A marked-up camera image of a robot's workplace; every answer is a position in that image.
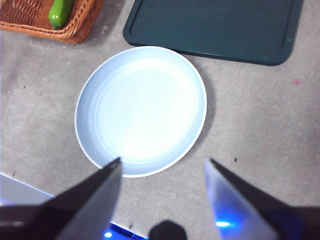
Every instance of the table surface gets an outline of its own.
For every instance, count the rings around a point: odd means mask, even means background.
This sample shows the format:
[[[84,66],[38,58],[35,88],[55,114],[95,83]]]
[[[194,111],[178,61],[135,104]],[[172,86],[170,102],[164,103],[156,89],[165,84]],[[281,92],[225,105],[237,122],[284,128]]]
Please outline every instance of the table surface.
[[[133,2],[107,0],[80,44],[1,32],[2,173],[56,195],[97,171],[78,145],[75,105],[91,72],[132,48],[122,30]],[[123,179],[114,223],[146,236],[170,219],[190,240],[219,239],[206,156],[289,205],[320,206],[319,12],[318,0],[304,1],[293,52],[278,66],[185,56],[207,92],[203,130],[174,166]]]

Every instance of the plate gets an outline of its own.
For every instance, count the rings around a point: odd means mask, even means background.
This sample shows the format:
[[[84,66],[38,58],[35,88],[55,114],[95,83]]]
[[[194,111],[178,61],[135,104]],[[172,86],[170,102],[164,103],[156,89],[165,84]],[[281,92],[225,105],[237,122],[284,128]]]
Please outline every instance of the plate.
[[[186,58],[162,47],[135,47],[88,78],[76,103],[75,133],[98,168],[121,157],[124,177],[144,177],[190,150],[206,110],[204,83]]]

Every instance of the cucumber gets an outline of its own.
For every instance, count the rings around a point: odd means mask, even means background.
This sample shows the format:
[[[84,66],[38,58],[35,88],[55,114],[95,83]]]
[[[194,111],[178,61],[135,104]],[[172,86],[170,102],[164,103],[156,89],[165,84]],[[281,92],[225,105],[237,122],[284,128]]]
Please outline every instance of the cucumber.
[[[74,0],[54,0],[49,11],[49,20],[52,29],[62,28],[69,19]]]

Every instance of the blue surface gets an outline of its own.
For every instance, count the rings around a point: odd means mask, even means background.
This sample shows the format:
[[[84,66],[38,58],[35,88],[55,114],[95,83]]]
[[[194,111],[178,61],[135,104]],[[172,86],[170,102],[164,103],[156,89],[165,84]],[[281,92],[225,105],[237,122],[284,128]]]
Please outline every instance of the blue surface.
[[[105,240],[148,240],[112,223],[110,224],[110,228],[104,233],[104,238]]]

